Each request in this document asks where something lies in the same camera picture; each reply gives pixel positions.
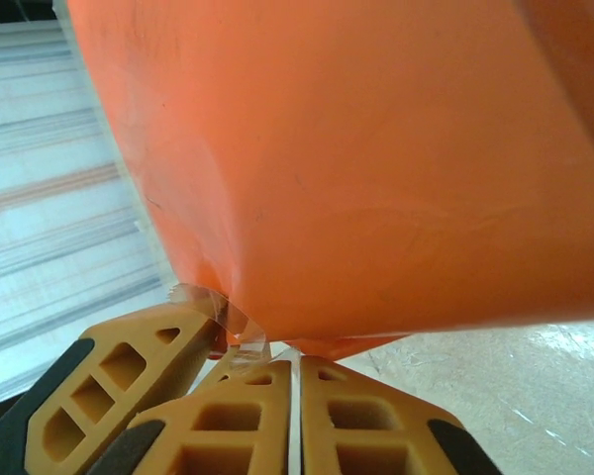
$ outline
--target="scratch mark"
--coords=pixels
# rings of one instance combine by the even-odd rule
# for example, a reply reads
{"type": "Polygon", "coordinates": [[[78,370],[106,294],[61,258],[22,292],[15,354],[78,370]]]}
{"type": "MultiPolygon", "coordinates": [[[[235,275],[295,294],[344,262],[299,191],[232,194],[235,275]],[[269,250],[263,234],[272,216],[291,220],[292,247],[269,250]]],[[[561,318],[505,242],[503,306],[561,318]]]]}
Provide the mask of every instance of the scratch mark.
{"type": "Polygon", "coordinates": [[[594,433],[594,421],[592,421],[592,416],[590,416],[590,413],[588,411],[585,412],[585,419],[587,420],[587,424],[590,426],[592,432],[594,433]]]}
{"type": "Polygon", "coordinates": [[[531,421],[529,418],[527,418],[526,415],[524,413],[522,413],[519,409],[511,409],[511,411],[513,411],[516,415],[518,415],[520,418],[522,418],[527,423],[534,424],[534,422],[531,421]]]}
{"type": "Polygon", "coordinates": [[[405,366],[422,366],[428,363],[442,363],[449,358],[449,355],[440,353],[412,353],[403,364],[405,366]]]}
{"type": "Polygon", "coordinates": [[[545,429],[545,433],[547,433],[550,437],[552,437],[554,440],[556,440],[561,445],[564,445],[564,446],[567,445],[567,443],[565,443],[563,441],[563,439],[561,438],[561,436],[558,433],[555,433],[555,432],[553,432],[551,430],[548,430],[547,428],[545,429]]]}
{"type": "Polygon", "coordinates": [[[376,364],[376,360],[374,359],[374,355],[372,354],[371,351],[367,352],[367,356],[369,357],[369,360],[372,362],[372,366],[374,366],[374,369],[376,370],[376,374],[378,374],[378,377],[380,378],[381,372],[380,372],[380,368],[378,367],[378,364],[376,364]]]}
{"type": "Polygon", "coordinates": [[[160,210],[162,210],[162,207],[156,203],[155,200],[153,200],[152,198],[150,198],[149,196],[146,196],[146,200],[148,200],[150,203],[152,203],[153,205],[155,205],[157,208],[159,208],[160,210]]]}

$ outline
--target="orange rubber block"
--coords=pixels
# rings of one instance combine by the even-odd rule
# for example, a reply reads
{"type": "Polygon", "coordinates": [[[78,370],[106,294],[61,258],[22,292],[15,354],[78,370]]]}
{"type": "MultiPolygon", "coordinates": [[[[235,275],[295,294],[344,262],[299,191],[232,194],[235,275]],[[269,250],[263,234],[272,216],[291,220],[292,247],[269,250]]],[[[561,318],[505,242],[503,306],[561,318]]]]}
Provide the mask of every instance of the orange rubber block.
{"type": "Polygon", "coordinates": [[[594,317],[594,0],[67,3],[178,279],[269,340],[594,317]]]}

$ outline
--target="triangular hole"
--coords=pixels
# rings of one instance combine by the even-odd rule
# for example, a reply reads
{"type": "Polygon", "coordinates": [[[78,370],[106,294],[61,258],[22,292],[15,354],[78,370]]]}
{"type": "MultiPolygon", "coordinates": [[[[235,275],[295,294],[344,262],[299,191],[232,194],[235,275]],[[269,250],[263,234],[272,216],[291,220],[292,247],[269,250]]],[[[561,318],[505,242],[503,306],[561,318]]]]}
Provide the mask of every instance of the triangular hole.
{"type": "Polygon", "coordinates": [[[177,336],[180,335],[180,329],[173,327],[171,329],[163,329],[156,332],[156,336],[165,344],[172,343],[177,336]]]}

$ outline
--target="yellow rubber pad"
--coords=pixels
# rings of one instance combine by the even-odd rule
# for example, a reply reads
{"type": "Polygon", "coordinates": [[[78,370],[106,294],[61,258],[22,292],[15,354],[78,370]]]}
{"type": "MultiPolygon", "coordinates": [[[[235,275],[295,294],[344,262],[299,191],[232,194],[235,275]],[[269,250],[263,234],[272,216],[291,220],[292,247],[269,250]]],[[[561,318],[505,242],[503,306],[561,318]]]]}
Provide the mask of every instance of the yellow rubber pad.
{"type": "Polygon", "coordinates": [[[301,360],[301,421],[308,475],[457,475],[427,422],[447,411],[314,356],[301,360]]]}
{"type": "Polygon", "coordinates": [[[139,414],[165,427],[134,475],[287,473],[290,380],[275,361],[139,414]]]}
{"type": "Polygon", "coordinates": [[[183,396],[219,327],[213,308],[160,305],[91,327],[94,348],[29,420],[30,475],[83,473],[138,412],[183,396]]]}

